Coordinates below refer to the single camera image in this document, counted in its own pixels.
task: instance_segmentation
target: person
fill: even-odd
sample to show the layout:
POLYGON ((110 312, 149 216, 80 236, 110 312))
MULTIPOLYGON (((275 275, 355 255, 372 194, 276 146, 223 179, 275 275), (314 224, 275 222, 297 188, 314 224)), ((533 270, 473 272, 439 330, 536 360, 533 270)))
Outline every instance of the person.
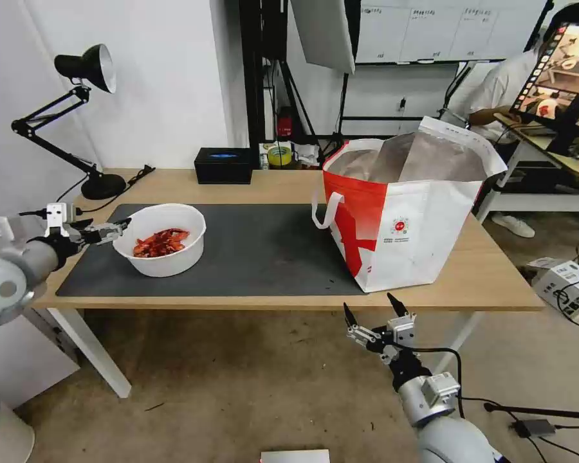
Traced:
MULTIPOLYGON (((476 87, 466 100, 465 113, 469 115, 468 121, 472 130, 494 143, 495 149, 505 162, 513 155, 519 142, 505 133, 504 127, 495 119, 495 114, 500 113, 520 121, 518 116, 510 113, 510 107, 534 70, 538 55, 542 53, 546 42, 555 34, 558 25, 564 22, 579 22, 579 3, 565 6, 553 16, 539 50, 532 49, 501 62, 489 71, 482 84, 476 87)), ((481 193, 475 212, 480 200, 485 196, 485 192, 481 193)), ((491 220, 520 237, 532 238, 535 235, 532 227, 512 215, 496 212, 491 220)))

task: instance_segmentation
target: power adapter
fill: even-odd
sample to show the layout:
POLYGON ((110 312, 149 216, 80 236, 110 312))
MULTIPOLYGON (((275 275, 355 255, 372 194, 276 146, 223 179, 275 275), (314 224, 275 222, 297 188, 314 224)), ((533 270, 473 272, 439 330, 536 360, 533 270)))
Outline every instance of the power adapter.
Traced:
POLYGON ((520 420, 510 425, 511 429, 517 432, 519 437, 541 437, 555 434, 553 425, 545 419, 520 420))

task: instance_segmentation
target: red object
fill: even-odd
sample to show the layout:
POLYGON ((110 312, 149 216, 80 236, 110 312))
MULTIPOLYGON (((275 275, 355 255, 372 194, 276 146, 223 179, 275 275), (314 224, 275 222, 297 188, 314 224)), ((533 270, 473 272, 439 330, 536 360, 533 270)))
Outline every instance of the red object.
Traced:
POLYGON ((159 231, 145 240, 137 240, 137 245, 133 248, 134 257, 161 257, 173 254, 185 248, 181 243, 187 239, 189 232, 180 228, 168 228, 159 231))
POLYGON ((277 136, 291 136, 291 113, 289 108, 282 108, 279 111, 279 117, 277 118, 277 136))
POLYGON ((345 262, 353 277, 363 266, 359 248, 375 251, 387 188, 385 183, 366 182, 324 171, 326 200, 333 191, 344 195, 343 203, 336 210, 335 223, 341 234, 345 262))

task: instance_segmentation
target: logo on bag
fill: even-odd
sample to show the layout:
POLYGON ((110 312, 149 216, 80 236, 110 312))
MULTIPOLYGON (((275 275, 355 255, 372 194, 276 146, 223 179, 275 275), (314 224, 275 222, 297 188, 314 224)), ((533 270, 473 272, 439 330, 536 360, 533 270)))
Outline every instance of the logo on bag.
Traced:
POLYGON ((384 243, 406 242, 409 241, 407 236, 408 219, 407 217, 398 217, 392 221, 393 225, 390 227, 390 237, 384 238, 384 243))

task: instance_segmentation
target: white bowl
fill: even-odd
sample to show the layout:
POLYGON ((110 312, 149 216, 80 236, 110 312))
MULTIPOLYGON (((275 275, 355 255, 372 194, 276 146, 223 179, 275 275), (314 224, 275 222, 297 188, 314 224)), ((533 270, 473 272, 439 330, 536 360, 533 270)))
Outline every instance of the white bowl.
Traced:
POLYGON ((206 220, 200 211, 186 204, 158 204, 130 215, 131 223, 123 235, 112 242, 114 249, 149 277, 171 277, 191 268, 204 251, 206 220), (167 228, 181 228, 189 232, 182 240, 183 250, 160 257, 135 257, 137 239, 145 240, 167 228))

